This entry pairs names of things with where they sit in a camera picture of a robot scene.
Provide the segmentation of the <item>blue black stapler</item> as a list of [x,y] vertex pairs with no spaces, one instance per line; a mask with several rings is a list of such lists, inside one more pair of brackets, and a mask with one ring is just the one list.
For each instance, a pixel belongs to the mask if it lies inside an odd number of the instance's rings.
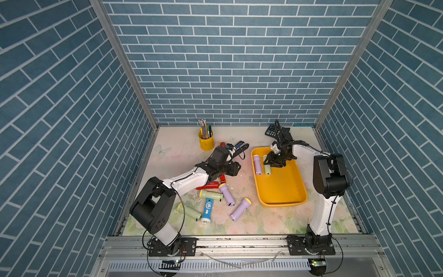
[[249,148],[249,144],[245,143],[243,141],[239,141],[236,145],[234,145],[234,155],[239,155],[243,152],[245,152]]

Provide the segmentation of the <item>yellow pen cup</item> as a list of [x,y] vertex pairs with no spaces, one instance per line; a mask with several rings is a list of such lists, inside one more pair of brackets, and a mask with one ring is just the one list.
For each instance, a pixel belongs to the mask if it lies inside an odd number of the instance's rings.
[[199,138],[199,142],[200,142],[200,148],[203,151],[212,151],[214,149],[215,142],[214,142],[213,136],[210,138],[207,138],[207,139],[203,138],[201,131],[199,131],[198,138]]

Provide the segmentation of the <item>yellow plastic tray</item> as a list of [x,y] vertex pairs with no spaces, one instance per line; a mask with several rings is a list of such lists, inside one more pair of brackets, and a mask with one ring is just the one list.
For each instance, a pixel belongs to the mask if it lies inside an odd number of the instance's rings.
[[268,208],[305,204],[308,200],[308,193],[295,160],[288,161],[286,167],[283,168],[272,167],[271,175],[265,175],[263,156],[270,152],[269,147],[258,147],[251,151],[252,165],[253,155],[261,157],[262,175],[255,175],[253,165],[253,176],[260,203]]

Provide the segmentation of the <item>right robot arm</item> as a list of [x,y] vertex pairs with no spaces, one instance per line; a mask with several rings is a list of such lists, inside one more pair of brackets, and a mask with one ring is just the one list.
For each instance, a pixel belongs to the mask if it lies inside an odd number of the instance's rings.
[[351,186],[344,157],[317,150],[302,140],[273,142],[264,164],[282,168],[292,159],[311,163],[313,186],[318,193],[314,215],[303,239],[303,251],[311,255],[334,255],[330,225],[338,203]]

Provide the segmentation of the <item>blue white flashlight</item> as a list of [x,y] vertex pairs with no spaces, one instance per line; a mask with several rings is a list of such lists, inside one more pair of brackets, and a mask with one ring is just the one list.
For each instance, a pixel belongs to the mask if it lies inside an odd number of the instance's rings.
[[204,206],[204,212],[200,219],[201,223],[203,224],[211,223],[212,206],[213,206],[213,199],[207,198]]

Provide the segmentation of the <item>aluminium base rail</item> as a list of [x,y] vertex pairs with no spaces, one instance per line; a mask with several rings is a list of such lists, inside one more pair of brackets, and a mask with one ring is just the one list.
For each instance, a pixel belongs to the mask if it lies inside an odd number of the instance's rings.
[[380,243],[369,234],[335,234],[312,254],[300,235],[184,236],[172,252],[156,239],[108,237],[95,277],[392,277]]

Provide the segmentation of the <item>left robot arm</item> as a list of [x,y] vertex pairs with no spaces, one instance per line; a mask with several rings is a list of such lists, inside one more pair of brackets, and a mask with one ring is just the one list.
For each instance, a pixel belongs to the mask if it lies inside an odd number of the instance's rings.
[[150,178],[130,207],[130,214],[167,249],[176,254],[181,247],[181,234],[168,222],[176,198],[206,185],[222,175],[235,177],[241,165],[234,158],[246,151],[249,144],[240,141],[226,148],[217,146],[211,156],[189,172],[160,180]]

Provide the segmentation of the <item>purple flashlight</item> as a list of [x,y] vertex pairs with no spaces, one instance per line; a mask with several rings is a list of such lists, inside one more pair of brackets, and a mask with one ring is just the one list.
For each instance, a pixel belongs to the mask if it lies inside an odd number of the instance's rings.
[[247,197],[243,198],[242,201],[238,204],[237,208],[233,211],[233,213],[230,215],[230,218],[236,222],[246,210],[248,210],[251,207],[251,200],[249,200]]
[[259,155],[253,155],[252,159],[253,159],[255,175],[262,175],[263,170],[261,167],[261,157]]
[[227,184],[226,183],[220,184],[219,190],[223,194],[224,198],[226,199],[228,206],[233,207],[235,205],[235,199],[234,199],[233,195],[231,194]]

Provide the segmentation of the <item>green flashlight yellow button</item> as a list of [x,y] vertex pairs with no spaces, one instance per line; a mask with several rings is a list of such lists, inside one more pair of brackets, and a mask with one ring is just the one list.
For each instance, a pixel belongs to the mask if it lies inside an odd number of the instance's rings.
[[264,172],[265,175],[271,175],[271,166],[269,164],[266,164],[267,157],[268,157],[267,155],[263,156]]

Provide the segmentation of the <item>green flashlight lower middle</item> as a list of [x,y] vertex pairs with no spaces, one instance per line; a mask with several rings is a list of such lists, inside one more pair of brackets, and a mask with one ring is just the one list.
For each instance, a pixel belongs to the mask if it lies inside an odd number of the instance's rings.
[[200,190],[199,198],[218,200],[221,202],[224,198],[224,195],[222,193],[212,192],[212,191],[202,189],[202,190]]

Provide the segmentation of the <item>black calculator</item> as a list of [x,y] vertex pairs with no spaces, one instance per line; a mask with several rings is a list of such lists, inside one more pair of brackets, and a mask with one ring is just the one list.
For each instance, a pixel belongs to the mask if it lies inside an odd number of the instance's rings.
[[265,131],[265,135],[269,137],[275,137],[276,136],[276,127],[274,124],[271,124],[267,130]]

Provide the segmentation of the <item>pens in cup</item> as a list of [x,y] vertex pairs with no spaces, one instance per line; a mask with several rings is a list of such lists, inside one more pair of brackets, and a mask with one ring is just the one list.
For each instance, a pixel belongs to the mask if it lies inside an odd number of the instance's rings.
[[200,138],[201,139],[209,139],[212,137],[212,127],[207,123],[205,119],[201,119],[198,121],[198,124],[200,126]]

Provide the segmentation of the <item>red flashlight lying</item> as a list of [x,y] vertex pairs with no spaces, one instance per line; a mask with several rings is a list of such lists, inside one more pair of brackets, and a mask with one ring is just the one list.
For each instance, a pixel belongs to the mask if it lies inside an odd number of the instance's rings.
[[208,183],[208,184],[206,184],[204,186],[197,187],[196,189],[197,190],[202,190],[202,189],[206,189],[206,190],[208,190],[208,189],[218,189],[219,186],[220,186],[220,184],[218,182],[213,181],[213,182],[210,182],[210,183]]

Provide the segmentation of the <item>green flashlight lower left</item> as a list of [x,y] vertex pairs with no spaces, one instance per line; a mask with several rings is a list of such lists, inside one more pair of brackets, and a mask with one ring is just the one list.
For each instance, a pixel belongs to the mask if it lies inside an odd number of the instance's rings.
[[183,205],[181,203],[177,206],[177,211],[184,214],[185,216],[187,216],[189,218],[192,218],[196,222],[198,222],[202,217],[202,213],[198,212],[197,210],[195,210],[187,205]]

